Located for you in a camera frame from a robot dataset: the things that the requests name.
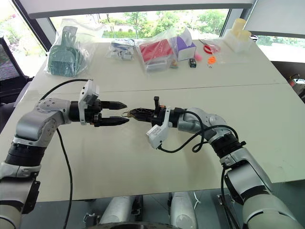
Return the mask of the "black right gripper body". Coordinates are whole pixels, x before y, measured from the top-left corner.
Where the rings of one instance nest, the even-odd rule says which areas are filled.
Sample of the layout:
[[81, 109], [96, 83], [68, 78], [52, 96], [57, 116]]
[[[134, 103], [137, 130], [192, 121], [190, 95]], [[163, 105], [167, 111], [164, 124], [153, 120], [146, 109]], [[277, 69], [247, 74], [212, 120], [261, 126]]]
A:
[[151, 124], [162, 125], [164, 121], [166, 106], [160, 105], [158, 96], [154, 97], [154, 105], [155, 105], [155, 110], [151, 116]]

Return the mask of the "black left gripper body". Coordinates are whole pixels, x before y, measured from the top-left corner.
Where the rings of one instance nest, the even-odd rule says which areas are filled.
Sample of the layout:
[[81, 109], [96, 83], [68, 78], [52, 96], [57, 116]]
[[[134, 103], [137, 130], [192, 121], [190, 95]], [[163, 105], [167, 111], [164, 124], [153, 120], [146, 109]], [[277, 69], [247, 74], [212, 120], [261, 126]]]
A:
[[85, 121], [95, 127], [101, 126], [102, 123], [102, 102], [97, 99], [92, 105], [88, 105], [84, 110]]

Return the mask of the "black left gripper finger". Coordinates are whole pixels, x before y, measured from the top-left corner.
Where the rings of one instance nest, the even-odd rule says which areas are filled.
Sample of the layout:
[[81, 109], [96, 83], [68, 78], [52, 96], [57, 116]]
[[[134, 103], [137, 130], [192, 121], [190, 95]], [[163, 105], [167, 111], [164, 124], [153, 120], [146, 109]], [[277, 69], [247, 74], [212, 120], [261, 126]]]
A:
[[109, 110], [121, 110], [126, 108], [127, 105], [121, 102], [116, 101], [102, 101], [102, 109], [109, 109]]
[[129, 122], [128, 118], [120, 116], [111, 116], [107, 118], [98, 118], [98, 121], [95, 122], [95, 127], [100, 126], [117, 126]]

